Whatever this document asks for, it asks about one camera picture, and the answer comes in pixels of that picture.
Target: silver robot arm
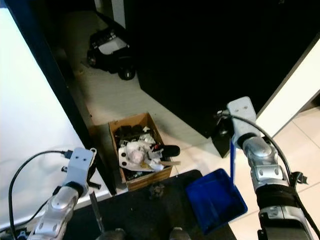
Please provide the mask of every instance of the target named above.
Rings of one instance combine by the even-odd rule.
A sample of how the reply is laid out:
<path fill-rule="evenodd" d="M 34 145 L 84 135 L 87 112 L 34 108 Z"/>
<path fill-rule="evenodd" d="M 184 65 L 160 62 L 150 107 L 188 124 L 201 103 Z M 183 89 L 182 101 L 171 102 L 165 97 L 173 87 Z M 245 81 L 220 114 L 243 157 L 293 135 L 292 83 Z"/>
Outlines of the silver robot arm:
<path fill-rule="evenodd" d="M 253 122 L 256 113 L 249 97 L 242 97 L 227 105 L 226 115 L 242 117 Z M 296 191 L 282 167 L 278 152 L 265 142 L 260 131 L 239 119 L 232 118 L 233 144 L 242 149 L 251 168 L 253 188 L 259 205 L 262 230 L 260 240 L 313 240 L 305 215 L 301 210 Z"/>
<path fill-rule="evenodd" d="M 88 174 L 96 150 L 74 149 L 67 167 L 67 175 L 58 193 L 46 204 L 46 210 L 30 233 L 28 240 L 61 240 L 72 218 L 78 199 L 89 190 Z"/>

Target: blue plastic tray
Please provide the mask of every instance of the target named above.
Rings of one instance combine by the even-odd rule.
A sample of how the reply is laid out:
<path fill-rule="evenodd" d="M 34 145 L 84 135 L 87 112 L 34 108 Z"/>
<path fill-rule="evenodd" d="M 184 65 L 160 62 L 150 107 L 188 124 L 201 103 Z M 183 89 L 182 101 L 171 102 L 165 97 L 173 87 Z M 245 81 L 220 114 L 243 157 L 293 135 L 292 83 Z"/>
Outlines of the blue plastic tray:
<path fill-rule="evenodd" d="M 186 193 L 204 234 L 248 211 L 233 179 L 221 168 L 188 185 Z"/>

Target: tile floor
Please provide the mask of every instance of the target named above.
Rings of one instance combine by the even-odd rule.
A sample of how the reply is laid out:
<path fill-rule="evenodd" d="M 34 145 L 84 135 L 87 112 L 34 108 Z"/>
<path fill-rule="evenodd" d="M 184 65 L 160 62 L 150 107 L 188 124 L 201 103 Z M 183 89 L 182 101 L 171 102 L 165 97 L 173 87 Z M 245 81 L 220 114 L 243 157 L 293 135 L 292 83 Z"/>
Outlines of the tile floor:
<path fill-rule="evenodd" d="M 81 46 L 73 48 L 69 53 L 67 51 L 67 55 L 72 67 L 83 72 L 78 76 L 78 83 L 94 124 L 107 128 L 109 121 L 149 112 L 159 128 L 163 141 L 181 148 L 181 154 L 175 158 L 181 161 L 181 165 L 172 171 L 172 176 L 192 169 L 200 170 L 203 175 L 218 168 L 224 168 L 229 172 L 229 159 L 221 158 L 209 139 L 201 136 L 143 92 L 137 77 L 123 81 L 116 74 L 86 68 L 80 64 L 81 59 L 86 56 L 89 36 L 99 25 L 94 18 L 88 13 L 76 12 L 68 16 L 70 22 L 67 26 L 68 34 L 76 36 L 69 39 L 69 44 Z M 81 24 L 83 19 L 91 19 L 92 25 Z M 86 34 L 79 37 L 79 32 Z M 298 191 L 305 207 L 320 226 L 320 210 L 317 204 L 320 197 L 320 108 L 299 114 L 276 135 L 275 140 L 286 154 L 291 170 L 301 171 L 308 177 L 309 185 L 299 185 Z M 260 227 L 258 205 L 250 178 L 250 168 L 240 150 L 237 151 L 235 174 L 235 184 L 248 206 L 248 212 L 232 221 L 230 226 L 238 240 L 256 240 Z"/>

